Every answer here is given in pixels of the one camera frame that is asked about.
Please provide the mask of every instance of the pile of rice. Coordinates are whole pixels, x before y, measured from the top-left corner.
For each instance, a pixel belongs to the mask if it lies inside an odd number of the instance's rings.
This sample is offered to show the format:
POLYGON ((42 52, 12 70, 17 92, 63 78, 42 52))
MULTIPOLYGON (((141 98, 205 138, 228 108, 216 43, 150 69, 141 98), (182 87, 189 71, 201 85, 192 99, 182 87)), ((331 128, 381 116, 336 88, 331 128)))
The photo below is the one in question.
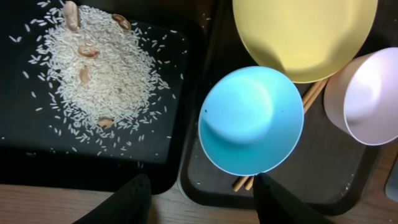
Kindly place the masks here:
MULTIPOLYGON (((102 118, 113 119, 115 127, 137 130, 137 118, 148 111, 153 91, 169 88, 153 69, 156 60, 138 45, 141 31, 137 28, 125 32, 111 14, 80 6, 80 31, 71 32, 61 9, 57 11, 60 23, 46 30, 45 46, 40 45, 37 51, 52 55, 46 79, 60 83, 55 94, 62 98, 65 117, 72 119, 69 130, 78 135, 76 128, 85 127, 102 138, 113 138, 113 131, 105 133, 98 126, 102 118), (93 46, 100 54, 96 58, 83 57, 77 52, 81 45, 93 46), (90 70, 87 84, 79 77, 85 65, 90 70)), ((84 133, 79 138, 90 140, 84 133)))

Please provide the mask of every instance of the shell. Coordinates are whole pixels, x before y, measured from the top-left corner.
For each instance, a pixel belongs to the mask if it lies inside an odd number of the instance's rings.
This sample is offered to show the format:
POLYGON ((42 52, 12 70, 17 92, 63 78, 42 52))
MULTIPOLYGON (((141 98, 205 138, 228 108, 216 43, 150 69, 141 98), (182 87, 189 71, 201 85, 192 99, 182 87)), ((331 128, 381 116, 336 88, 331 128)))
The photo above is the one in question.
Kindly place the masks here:
POLYGON ((84 68, 82 68, 82 69, 80 70, 79 77, 80 77, 80 81, 81 81, 83 84, 88 83, 88 81, 90 80, 90 77, 88 76, 88 72, 89 72, 89 70, 88 70, 87 65, 85 65, 84 68))
POLYGON ((101 127, 105 126, 105 129, 108 129, 112 126, 113 121, 111 119, 100 119, 97 124, 101 127))
POLYGON ((77 5, 73 1, 66 1, 62 11, 67 27, 73 32, 78 32, 79 18, 77 5))
POLYGON ((97 55, 100 54, 100 51, 95 49, 94 47, 89 47, 89 46, 80 46, 77 52, 88 58, 95 58, 97 55))
POLYGON ((131 30, 131 23, 122 15, 112 14, 112 19, 116 21, 124 31, 131 30))

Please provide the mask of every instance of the bowl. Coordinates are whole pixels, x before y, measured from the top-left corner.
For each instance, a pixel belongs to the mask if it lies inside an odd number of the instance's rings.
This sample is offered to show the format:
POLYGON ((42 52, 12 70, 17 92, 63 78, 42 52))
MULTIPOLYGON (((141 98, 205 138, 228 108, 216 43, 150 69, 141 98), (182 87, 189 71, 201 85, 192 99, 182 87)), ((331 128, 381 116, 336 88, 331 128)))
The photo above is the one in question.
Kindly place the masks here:
POLYGON ((325 90, 329 120, 357 141, 377 146, 398 137, 398 48, 350 62, 325 90))
POLYGON ((234 0, 239 36, 250 56, 295 83, 327 78, 362 47, 377 0, 234 0))
POLYGON ((211 89, 200 110, 198 132, 215 166, 233 175, 255 175, 289 156, 303 121, 300 93, 284 74, 246 67, 211 89))

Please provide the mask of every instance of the chopstick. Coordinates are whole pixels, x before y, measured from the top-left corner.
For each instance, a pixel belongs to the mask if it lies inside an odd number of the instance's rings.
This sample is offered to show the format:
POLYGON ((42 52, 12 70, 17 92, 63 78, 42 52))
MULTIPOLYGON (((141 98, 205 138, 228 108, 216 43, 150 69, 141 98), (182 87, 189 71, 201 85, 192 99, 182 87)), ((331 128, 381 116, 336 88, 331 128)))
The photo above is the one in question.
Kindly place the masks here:
MULTIPOLYGON (((304 113, 308 111, 308 109, 311 107, 312 103, 315 101, 319 93, 323 90, 325 87, 326 83, 328 83, 328 78, 324 80, 317 81, 314 83, 309 91, 307 91, 303 97, 303 105, 304 105, 304 113)), ((239 180, 234 184, 233 189, 235 192, 237 192, 243 184, 248 180, 249 177, 239 177, 239 180)), ((246 183, 244 188, 246 190, 250 190, 251 187, 253 186, 254 182, 254 176, 250 177, 249 181, 246 183)))

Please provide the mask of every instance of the wooden table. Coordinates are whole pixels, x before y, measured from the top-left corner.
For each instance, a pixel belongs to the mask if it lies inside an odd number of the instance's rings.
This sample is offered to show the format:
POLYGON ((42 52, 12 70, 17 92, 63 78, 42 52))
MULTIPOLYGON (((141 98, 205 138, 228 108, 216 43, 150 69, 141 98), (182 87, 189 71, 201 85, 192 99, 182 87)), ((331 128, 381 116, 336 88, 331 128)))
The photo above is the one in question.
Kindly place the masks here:
MULTIPOLYGON (((384 186, 398 141, 386 146, 362 200, 349 212, 331 217, 336 223, 398 223, 398 203, 384 186)), ((107 199, 111 193, 0 185, 0 223, 72 223, 107 199)), ((259 223, 256 211, 197 205, 180 193, 177 184, 153 196, 149 223, 259 223)))

